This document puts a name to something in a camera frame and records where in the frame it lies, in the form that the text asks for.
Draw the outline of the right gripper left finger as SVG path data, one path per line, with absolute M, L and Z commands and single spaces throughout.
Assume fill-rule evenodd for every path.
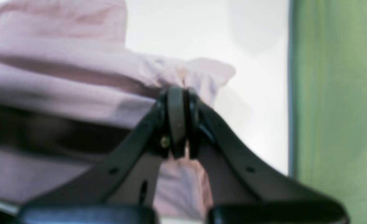
M 15 224 L 159 224 L 153 200 L 165 159 L 185 156 L 185 90 L 161 92 L 135 129 L 90 170 L 22 206 Z

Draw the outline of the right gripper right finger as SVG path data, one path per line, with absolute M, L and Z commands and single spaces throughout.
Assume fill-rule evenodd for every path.
M 185 91 L 190 156 L 206 170 L 206 224 L 348 224 L 337 200 L 282 175 L 256 156 L 192 88 Z

